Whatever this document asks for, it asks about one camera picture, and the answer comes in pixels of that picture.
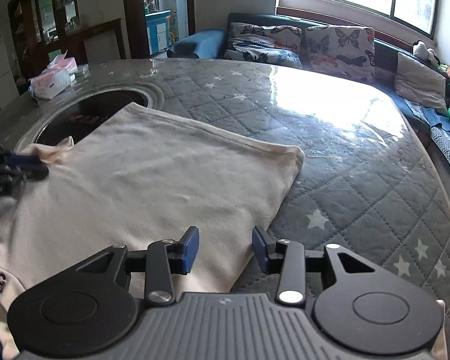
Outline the white refrigerator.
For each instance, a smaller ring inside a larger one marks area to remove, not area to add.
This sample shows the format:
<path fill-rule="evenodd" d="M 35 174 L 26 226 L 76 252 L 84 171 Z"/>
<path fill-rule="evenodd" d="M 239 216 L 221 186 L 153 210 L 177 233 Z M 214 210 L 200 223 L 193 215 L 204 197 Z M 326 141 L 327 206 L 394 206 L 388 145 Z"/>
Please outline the white refrigerator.
<path fill-rule="evenodd" d="M 17 86 L 9 65 L 3 36 L 0 34 L 0 109 L 6 108 L 17 97 Z"/>

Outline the blue corner sofa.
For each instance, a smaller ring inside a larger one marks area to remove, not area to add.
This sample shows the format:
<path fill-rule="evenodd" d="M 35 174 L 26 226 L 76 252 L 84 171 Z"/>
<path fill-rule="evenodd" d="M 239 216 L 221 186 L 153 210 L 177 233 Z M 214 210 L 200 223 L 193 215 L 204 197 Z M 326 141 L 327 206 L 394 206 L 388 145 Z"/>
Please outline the blue corner sofa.
<path fill-rule="evenodd" d="M 450 174 L 450 68 L 421 41 L 407 52 L 378 39 L 371 27 L 231 13 L 225 29 L 176 41 L 167 55 L 268 63 L 372 85 L 434 143 Z"/>

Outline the pink white tissue pack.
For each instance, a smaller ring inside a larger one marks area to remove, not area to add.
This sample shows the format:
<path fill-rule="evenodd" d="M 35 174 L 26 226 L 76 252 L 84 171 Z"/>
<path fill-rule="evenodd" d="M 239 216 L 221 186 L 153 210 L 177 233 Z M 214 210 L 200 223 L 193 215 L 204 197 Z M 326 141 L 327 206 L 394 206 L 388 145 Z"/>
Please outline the pink white tissue pack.
<path fill-rule="evenodd" d="M 77 71 L 74 57 L 57 55 L 40 75 L 31 78 L 29 92 L 34 98 L 51 100 L 71 86 Z"/>

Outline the panda plush toy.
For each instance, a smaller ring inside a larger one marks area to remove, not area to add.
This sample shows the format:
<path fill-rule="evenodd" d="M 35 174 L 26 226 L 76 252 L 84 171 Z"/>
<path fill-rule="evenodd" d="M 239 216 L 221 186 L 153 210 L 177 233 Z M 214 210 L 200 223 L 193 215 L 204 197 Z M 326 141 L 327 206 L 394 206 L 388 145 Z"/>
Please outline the panda plush toy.
<path fill-rule="evenodd" d="M 424 61 L 424 63 L 434 66 L 435 68 L 437 68 L 441 63 L 439 58 L 436 56 L 435 50 L 432 48 L 427 48 L 425 43 L 422 41 L 416 41 L 413 44 L 412 52 L 417 59 L 420 59 L 421 61 Z"/>

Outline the blue small cabinet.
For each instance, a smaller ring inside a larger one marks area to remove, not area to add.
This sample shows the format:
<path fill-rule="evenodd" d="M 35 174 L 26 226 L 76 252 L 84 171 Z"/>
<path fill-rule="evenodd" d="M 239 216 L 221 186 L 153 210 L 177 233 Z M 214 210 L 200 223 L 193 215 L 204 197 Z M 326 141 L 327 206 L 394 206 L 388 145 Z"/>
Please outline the blue small cabinet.
<path fill-rule="evenodd" d="M 148 48 L 151 55 L 161 53 L 171 45 L 170 10 L 160 10 L 145 15 Z"/>

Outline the cream sweatshirt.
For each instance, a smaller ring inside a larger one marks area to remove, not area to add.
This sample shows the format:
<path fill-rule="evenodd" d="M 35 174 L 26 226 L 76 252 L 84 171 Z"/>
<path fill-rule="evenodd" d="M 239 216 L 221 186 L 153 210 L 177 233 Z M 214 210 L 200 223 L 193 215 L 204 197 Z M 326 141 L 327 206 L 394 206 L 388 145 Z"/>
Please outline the cream sweatshirt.
<path fill-rule="evenodd" d="M 232 288 L 304 155 L 131 103 L 79 142 L 29 145 L 49 168 L 0 197 L 0 342 L 17 356 L 6 317 L 27 289 L 111 245 L 143 250 L 195 226 L 200 249 L 178 292 Z"/>

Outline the black round induction cooktop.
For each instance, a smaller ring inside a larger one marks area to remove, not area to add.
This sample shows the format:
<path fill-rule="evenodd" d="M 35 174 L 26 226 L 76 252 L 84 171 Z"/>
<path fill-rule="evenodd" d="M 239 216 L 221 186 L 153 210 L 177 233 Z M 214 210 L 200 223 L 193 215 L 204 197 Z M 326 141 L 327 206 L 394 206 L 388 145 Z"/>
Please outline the black round induction cooktop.
<path fill-rule="evenodd" d="M 148 95 L 132 89 L 112 89 L 88 95 L 52 116 L 36 133 L 33 142 L 55 146 L 67 137 L 78 143 L 129 103 L 152 104 Z"/>

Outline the quilted grey star tablecloth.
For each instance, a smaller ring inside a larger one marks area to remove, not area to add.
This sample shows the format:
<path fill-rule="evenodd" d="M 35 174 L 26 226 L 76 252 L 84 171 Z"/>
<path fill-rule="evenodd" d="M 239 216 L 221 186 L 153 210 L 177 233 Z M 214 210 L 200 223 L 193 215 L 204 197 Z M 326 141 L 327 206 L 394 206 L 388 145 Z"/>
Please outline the quilted grey star tablecloth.
<path fill-rule="evenodd" d="M 350 80 L 212 59 L 92 65 L 49 102 L 0 112 L 0 144 L 24 146 L 53 113 L 105 89 L 151 89 L 156 107 L 261 141 L 301 147 L 305 163 L 271 225 L 318 249 L 349 247 L 446 304 L 450 358 L 450 201 L 422 142 L 387 94 Z"/>

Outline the flat butterfly pillow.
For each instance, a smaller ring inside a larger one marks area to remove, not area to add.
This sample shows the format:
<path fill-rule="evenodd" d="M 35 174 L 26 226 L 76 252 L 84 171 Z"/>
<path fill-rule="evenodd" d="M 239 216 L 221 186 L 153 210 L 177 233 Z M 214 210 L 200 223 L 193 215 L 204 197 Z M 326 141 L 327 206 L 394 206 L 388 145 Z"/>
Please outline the flat butterfly pillow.
<path fill-rule="evenodd" d="M 223 58 L 302 69 L 301 45 L 300 28 L 232 22 Z"/>

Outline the upright butterfly pillow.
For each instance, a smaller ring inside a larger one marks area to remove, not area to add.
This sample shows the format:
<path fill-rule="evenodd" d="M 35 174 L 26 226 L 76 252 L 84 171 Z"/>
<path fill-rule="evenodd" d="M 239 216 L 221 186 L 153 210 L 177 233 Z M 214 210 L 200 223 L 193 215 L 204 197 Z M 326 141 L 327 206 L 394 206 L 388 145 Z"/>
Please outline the upright butterfly pillow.
<path fill-rule="evenodd" d="M 306 51 L 314 72 L 373 83 L 376 78 L 375 30 L 361 26 L 311 26 Z"/>

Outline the grey cushion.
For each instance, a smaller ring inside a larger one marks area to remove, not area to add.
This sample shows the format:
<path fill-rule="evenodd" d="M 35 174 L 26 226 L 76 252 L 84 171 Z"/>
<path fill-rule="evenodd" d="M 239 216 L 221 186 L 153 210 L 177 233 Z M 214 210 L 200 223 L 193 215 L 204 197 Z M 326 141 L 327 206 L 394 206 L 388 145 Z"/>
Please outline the grey cushion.
<path fill-rule="evenodd" d="M 410 102 L 433 108 L 442 115 L 447 111 L 446 78 L 403 53 L 397 54 L 394 88 Z"/>

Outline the dark wooden console table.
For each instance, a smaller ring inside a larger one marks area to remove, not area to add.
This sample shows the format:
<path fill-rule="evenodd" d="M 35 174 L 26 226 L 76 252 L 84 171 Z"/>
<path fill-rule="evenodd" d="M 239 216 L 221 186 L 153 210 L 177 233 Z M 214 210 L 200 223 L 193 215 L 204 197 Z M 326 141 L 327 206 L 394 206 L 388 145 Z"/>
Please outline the dark wooden console table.
<path fill-rule="evenodd" d="M 127 58 L 120 18 L 81 29 L 57 41 L 42 41 L 37 44 L 36 51 L 51 59 L 53 56 L 50 55 L 56 51 L 66 54 L 66 57 L 74 58 L 78 65 Z"/>

